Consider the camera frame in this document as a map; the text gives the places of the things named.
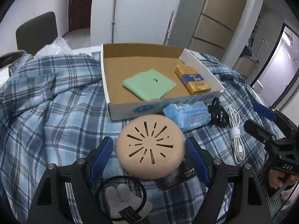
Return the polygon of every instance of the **coiled white cable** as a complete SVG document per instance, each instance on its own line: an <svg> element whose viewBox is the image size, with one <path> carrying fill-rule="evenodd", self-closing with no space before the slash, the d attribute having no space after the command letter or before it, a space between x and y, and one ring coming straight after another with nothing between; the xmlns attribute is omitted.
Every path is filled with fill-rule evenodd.
<svg viewBox="0 0 299 224"><path fill-rule="evenodd" d="M228 107L229 125L231 126L230 135L233 141L234 160L239 165L245 159L244 144L240 138L240 114L233 105Z"/></svg>

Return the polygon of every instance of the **beige soap dish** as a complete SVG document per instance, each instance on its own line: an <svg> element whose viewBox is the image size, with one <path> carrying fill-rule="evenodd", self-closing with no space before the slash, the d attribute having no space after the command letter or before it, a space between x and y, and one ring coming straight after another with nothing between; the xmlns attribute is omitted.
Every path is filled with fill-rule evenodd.
<svg viewBox="0 0 299 224"><path fill-rule="evenodd" d="M140 179L159 179L176 170L185 155L185 139L169 118L146 115L132 120L118 136L121 166Z"/></svg>

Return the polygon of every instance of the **blue logo on box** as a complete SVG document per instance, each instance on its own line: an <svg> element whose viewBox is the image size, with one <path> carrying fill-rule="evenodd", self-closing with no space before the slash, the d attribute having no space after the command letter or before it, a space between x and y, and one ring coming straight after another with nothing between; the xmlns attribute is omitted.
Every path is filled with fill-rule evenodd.
<svg viewBox="0 0 299 224"><path fill-rule="evenodd" d="M134 113L144 113L144 112L150 111L154 108L155 108L154 105L142 105L142 106L139 106L139 107L133 109L133 112Z"/></svg>

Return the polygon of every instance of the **blue tissue pack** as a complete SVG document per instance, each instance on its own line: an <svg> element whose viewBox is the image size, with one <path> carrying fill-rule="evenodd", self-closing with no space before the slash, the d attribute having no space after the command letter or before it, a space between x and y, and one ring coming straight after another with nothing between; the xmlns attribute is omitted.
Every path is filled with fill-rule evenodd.
<svg viewBox="0 0 299 224"><path fill-rule="evenodd" d="M208 124L211 115L203 101L192 105L170 104L163 109L165 116L174 121L182 132Z"/></svg>

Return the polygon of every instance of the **plaid tablecloth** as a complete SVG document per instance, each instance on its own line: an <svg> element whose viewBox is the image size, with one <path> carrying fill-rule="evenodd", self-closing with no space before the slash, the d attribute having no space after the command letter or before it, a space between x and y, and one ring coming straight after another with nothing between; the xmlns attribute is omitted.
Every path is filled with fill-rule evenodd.
<svg viewBox="0 0 299 224"><path fill-rule="evenodd" d="M253 119L274 133L273 124L253 111L255 96L238 73L214 57L194 54L225 87L220 97L224 108L232 104L240 113L244 162L259 172L265 151L259 141L245 133L243 124ZM14 75L1 88L0 99L0 193L21 223L26 223L36 187L49 163L72 164L86 157L105 136L116 142L129 123L129 120L112 122L108 116L99 53L94 57L58 55L35 59L25 54L14 68ZM194 136L213 157L235 165L229 127L206 126L185 135ZM114 150L103 178L127 174ZM191 223L206 192L197 177L168 191L160 190L155 181L142 183L154 206L146 220L149 223ZM231 193L229 184L219 217L227 211ZM80 222L70 191L69 199L75 220Z"/></svg>

